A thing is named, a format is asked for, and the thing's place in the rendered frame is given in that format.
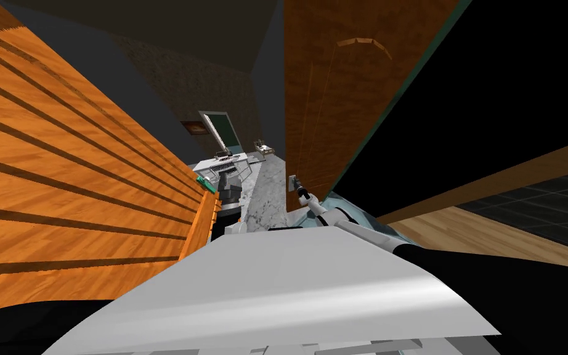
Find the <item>window with pale frame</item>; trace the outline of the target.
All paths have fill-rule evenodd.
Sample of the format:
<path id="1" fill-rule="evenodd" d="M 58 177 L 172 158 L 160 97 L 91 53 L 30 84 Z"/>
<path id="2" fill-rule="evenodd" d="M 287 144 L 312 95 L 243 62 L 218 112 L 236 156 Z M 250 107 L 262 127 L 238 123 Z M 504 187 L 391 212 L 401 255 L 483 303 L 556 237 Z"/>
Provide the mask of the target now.
<path id="1" fill-rule="evenodd" d="M 199 111 L 199 113 L 223 149 L 234 155 L 244 152 L 227 112 Z"/>

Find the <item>orange wooden drawer cabinet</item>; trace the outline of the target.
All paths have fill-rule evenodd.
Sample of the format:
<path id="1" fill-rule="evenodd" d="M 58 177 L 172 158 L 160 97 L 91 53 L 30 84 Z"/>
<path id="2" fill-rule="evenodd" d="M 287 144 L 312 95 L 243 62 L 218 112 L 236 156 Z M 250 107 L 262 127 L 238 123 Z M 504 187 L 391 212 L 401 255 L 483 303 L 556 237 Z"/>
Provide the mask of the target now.
<path id="1" fill-rule="evenodd" d="M 220 206 L 0 5 L 0 309 L 117 299 L 203 247 Z"/>

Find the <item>brown picture on wall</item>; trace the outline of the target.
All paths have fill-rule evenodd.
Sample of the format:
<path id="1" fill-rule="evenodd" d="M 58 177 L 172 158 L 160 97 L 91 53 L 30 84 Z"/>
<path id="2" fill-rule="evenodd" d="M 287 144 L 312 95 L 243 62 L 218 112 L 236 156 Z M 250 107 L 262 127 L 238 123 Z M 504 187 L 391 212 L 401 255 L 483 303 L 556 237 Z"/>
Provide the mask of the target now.
<path id="1" fill-rule="evenodd" d="M 210 134 L 208 126 L 202 121 L 181 121 L 181 124 L 192 136 Z"/>

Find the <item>brown wooden door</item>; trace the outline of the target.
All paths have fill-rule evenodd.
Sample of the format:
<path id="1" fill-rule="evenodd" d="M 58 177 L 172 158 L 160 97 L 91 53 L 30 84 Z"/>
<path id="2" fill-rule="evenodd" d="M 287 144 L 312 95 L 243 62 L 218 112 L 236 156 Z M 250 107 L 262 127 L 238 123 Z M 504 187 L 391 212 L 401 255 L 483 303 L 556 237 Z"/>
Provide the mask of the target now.
<path id="1" fill-rule="evenodd" d="M 283 0 L 287 175 L 326 198 L 459 3 Z"/>

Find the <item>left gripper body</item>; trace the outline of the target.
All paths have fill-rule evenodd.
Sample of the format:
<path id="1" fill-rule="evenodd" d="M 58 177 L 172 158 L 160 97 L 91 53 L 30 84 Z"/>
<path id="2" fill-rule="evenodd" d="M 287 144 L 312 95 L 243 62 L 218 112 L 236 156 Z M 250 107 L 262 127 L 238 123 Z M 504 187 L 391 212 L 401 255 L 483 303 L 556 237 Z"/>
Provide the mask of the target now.
<path id="1" fill-rule="evenodd" d="M 240 198 L 242 187 L 239 175 L 230 175 L 226 172 L 219 173 L 219 198 Z"/>

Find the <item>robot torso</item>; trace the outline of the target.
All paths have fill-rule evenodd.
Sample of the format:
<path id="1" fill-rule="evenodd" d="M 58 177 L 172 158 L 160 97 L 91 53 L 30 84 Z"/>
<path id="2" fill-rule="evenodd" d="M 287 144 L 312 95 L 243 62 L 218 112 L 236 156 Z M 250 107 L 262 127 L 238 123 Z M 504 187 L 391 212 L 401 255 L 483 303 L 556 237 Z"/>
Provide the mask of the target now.
<path id="1" fill-rule="evenodd" d="M 496 335 L 437 277 L 356 224 L 223 235 L 73 327 L 43 355 Z"/>

